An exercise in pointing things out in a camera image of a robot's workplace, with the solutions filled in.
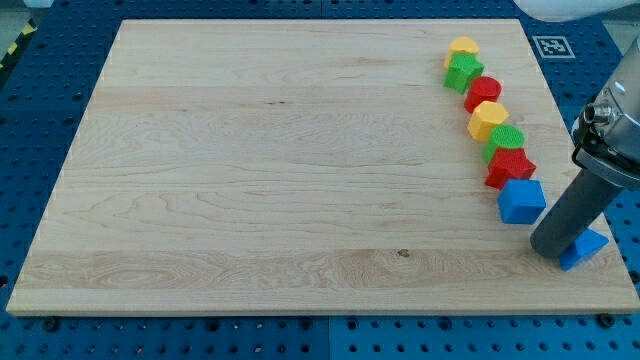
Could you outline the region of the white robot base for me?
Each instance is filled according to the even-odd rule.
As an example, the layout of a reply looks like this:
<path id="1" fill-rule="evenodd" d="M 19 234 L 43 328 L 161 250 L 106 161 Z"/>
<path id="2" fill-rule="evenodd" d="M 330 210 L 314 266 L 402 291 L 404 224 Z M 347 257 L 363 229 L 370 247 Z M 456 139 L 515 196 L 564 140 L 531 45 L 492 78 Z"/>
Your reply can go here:
<path id="1" fill-rule="evenodd" d="M 566 22 L 637 5 L 639 0 L 514 0 L 526 15 L 545 22 Z"/>

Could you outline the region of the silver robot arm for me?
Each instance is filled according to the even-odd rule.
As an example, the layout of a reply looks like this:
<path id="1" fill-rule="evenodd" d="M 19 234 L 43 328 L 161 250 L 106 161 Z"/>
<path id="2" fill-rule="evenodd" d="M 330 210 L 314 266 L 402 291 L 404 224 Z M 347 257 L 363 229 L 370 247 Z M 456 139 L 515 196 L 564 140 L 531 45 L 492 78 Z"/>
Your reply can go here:
<path id="1" fill-rule="evenodd" d="M 634 39 L 573 128 L 573 161 L 609 183 L 639 189 L 639 40 Z"/>

